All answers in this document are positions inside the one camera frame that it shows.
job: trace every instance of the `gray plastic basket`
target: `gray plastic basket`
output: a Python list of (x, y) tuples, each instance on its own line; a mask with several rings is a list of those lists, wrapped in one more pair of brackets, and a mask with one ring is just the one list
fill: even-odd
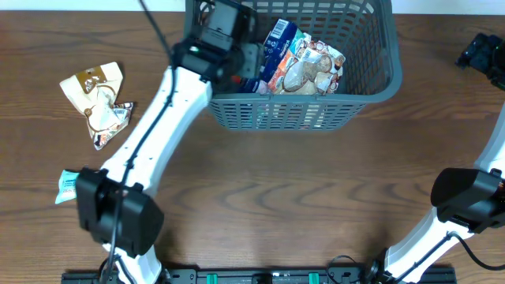
[[(258, 12), (260, 42), (279, 18), (346, 56), (338, 94), (214, 94), (211, 111), (234, 130), (333, 130), (367, 103), (392, 97), (402, 83), (398, 38), (390, 0), (248, 0)], [(185, 32), (200, 24), (206, 3), (186, 0)]]

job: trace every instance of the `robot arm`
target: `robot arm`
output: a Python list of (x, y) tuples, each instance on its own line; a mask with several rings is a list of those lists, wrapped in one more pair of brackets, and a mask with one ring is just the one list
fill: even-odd
[[(458, 240), (488, 227), (505, 223), (502, 205), (505, 192), (501, 170), (505, 169), (505, 105), (488, 145), (475, 162), (475, 170), (446, 169), (432, 189), (432, 209), (398, 244), (381, 257), (376, 282), (419, 282), (425, 270)], [(386, 281), (379, 281), (377, 275)]]
[(76, 180), (80, 226), (112, 250), (107, 271), (115, 261), (118, 277), (126, 283), (152, 284), (160, 278), (153, 245), (163, 213), (152, 198), (184, 132), (208, 105), (213, 90), (232, 92), (237, 87), (233, 75), (259, 76), (263, 48), (255, 38), (256, 12), (231, 0), (212, 5), (206, 25), (193, 26), (173, 52), (163, 42), (171, 67), (128, 140), (100, 171), (84, 168)]

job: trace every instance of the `food package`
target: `food package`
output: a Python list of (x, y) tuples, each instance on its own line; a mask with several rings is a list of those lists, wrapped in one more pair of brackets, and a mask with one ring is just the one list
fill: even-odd
[(54, 204), (60, 204), (76, 198), (76, 179), (79, 173), (63, 170), (58, 182), (59, 192)]
[(267, 82), (274, 76), (277, 66), (286, 57), (291, 43), (296, 34), (302, 34), (297, 25), (283, 19), (278, 19), (275, 27), (270, 31), (264, 41), (264, 64), (260, 69), (260, 77), (256, 79), (241, 80), (240, 93), (267, 94)]
[(294, 23), (279, 19), (264, 42), (264, 52), (260, 77), (243, 80), (239, 92), (275, 95), (337, 92), (345, 56), (326, 43), (313, 40)]
[(345, 60), (335, 48), (297, 29), (267, 86), (276, 95), (334, 94)]
[(69, 101), (86, 117), (96, 150), (129, 123), (133, 103), (114, 105), (122, 80), (118, 63), (111, 62), (86, 69), (60, 83)]

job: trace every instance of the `wooden table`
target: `wooden table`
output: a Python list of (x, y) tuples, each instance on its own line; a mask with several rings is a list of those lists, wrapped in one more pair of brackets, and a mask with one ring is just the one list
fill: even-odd
[[(182, 14), (157, 13), (173, 43)], [(323, 266), (393, 245), (430, 208), (445, 167), (472, 167), (505, 93), (455, 59), (478, 32), (505, 36), (503, 17), (395, 16), (404, 79), (333, 133), (229, 132), (203, 113), (168, 165), (156, 202), (166, 262), (210, 267)], [(130, 126), (102, 151), (58, 83), (120, 62), (119, 102), (137, 102)], [(0, 13), (0, 282), (58, 282), (97, 269), (106, 253), (79, 228), (75, 201), (54, 205), (63, 169), (99, 168), (155, 94), (166, 59), (142, 13)], [(505, 229), (469, 240), (504, 262)], [(440, 263), (461, 284), (501, 283), (457, 245)]]

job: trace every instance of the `crumpled wrapper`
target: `crumpled wrapper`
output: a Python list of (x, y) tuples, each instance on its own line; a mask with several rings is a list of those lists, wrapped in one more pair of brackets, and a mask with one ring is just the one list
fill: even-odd
[(123, 76), (118, 63), (96, 66), (60, 83), (66, 97), (86, 117), (96, 150), (100, 150), (131, 117), (133, 103), (114, 104)]

